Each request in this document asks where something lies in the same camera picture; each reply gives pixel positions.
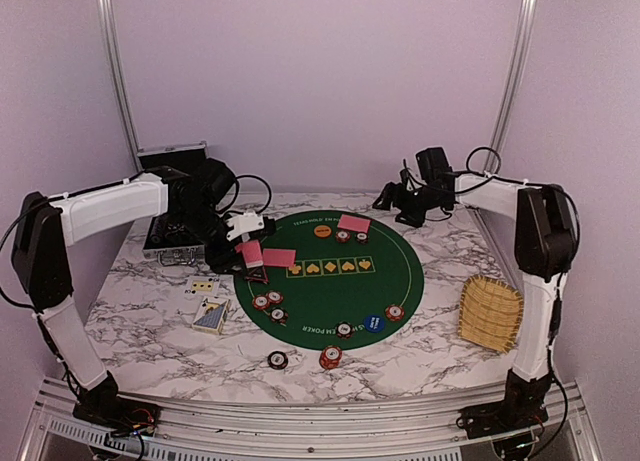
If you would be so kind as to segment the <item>blue small blind button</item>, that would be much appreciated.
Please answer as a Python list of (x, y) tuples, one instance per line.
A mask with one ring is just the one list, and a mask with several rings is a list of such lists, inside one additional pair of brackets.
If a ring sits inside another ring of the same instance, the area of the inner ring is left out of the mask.
[(385, 329), (386, 321), (379, 315), (368, 315), (363, 321), (364, 328), (370, 333), (380, 333)]

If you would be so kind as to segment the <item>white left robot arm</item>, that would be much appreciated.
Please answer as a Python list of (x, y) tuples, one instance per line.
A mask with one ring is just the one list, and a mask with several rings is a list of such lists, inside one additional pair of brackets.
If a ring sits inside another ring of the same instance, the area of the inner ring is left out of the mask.
[(75, 193), (28, 194), (14, 223), (11, 263), (31, 300), (43, 337), (79, 386), (76, 414), (117, 426), (148, 414), (150, 404), (126, 401), (98, 356), (73, 297), (69, 247), (129, 222), (170, 214), (205, 247), (212, 270), (237, 265), (237, 244), (264, 226), (255, 212), (229, 215), (217, 206), (236, 177), (221, 161), (206, 160), (194, 174), (168, 166)]

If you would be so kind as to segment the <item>triangular all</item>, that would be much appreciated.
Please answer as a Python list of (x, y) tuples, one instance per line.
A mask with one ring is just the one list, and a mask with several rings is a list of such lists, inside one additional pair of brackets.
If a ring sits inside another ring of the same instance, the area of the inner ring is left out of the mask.
[(255, 268), (250, 268), (246, 274), (245, 279), (248, 282), (257, 282), (262, 284), (268, 284), (269, 278), (267, 275), (266, 268), (264, 266), (259, 266)]

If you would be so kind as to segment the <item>orange big blind button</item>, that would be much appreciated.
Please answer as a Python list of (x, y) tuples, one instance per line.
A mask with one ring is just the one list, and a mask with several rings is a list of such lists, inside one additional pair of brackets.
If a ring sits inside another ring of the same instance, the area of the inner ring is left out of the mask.
[(314, 235), (319, 238), (327, 238), (331, 235), (332, 229), (328, 225), (317, 225), (314, 227)]

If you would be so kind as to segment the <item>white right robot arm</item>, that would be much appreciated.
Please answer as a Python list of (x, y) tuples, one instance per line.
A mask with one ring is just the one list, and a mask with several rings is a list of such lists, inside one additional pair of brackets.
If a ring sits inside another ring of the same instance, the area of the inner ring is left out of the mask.
[(466, 407), (458, 426), (469, 438), (524, 429), (547, 420), (545, 396), (559, 381), (552, 351), (561, 322), (566, 277), (578, 252), (580, 226), (573, 199), (556, 184), (502, 178), (497, 172), (454, 170), (441, 147), (416, 155), (421, 178), (403, 169), (373, 206), (397, 208), (399, 223), (420, 227), (428, 211), (479, 208), (515, 222), (514, 256), (524, 283), (518, 352), (502, 400)]

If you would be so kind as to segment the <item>red five chip stack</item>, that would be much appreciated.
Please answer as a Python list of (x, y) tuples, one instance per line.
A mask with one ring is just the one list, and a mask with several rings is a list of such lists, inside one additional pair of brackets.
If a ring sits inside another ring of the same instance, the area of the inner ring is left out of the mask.
[(342, 359), (342, 350), (338, 346), (327, 346), (321, 352), (319, 364), (327, 370), (335, 369)]

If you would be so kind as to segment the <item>red chips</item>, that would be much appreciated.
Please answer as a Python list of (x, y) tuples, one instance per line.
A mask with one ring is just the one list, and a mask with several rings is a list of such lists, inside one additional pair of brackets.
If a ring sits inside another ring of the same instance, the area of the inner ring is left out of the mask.
[(399, 305), (390, 305), (385, 309), (385, 316), (391, 322), (401, 321), (405, 316), (405, 310)]
[(335, 234), (335, 239), (339, 243), (346, 243), (350, 240), (351, 233), (346, 230), (338, 230)]
[(270, 307), (277, 306), (282, 303), (284, 296), (278, 291), (268, 291), (264, 294), (258, 294), (252, 299), (254, 309), (264, 311)]

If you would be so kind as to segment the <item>red playing card deck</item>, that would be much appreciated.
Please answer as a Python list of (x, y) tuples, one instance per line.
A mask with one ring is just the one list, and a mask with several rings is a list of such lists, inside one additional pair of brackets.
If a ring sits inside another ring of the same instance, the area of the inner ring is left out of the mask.
[(254, 269), (264, 266), (262, 248), (259, 240), (249, 240), (239, 243), (235, 250), (242, 256), (247, 269)]

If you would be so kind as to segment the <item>dealt card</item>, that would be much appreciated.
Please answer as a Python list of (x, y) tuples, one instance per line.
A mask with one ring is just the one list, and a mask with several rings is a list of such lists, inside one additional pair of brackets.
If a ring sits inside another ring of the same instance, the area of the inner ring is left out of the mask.
[(340, 230), (367, 233), (371, 224), (371, 220), (359, 216), (343, 214), (338, 222), (337, 227)]
[(294, 249), (265, 248), (262, 251), (262, 257), (266, 267), (289, 268), (295, 265), (296, 251)]

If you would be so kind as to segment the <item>black hundred chip stack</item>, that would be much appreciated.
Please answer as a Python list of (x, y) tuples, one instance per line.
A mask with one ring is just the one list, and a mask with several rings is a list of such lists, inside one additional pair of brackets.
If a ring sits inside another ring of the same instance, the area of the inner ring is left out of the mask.
[(267, 357), (267, 362), (270, 368), (283, 370), (288, 366), (288, 356), (282, 351), (272, 351)]

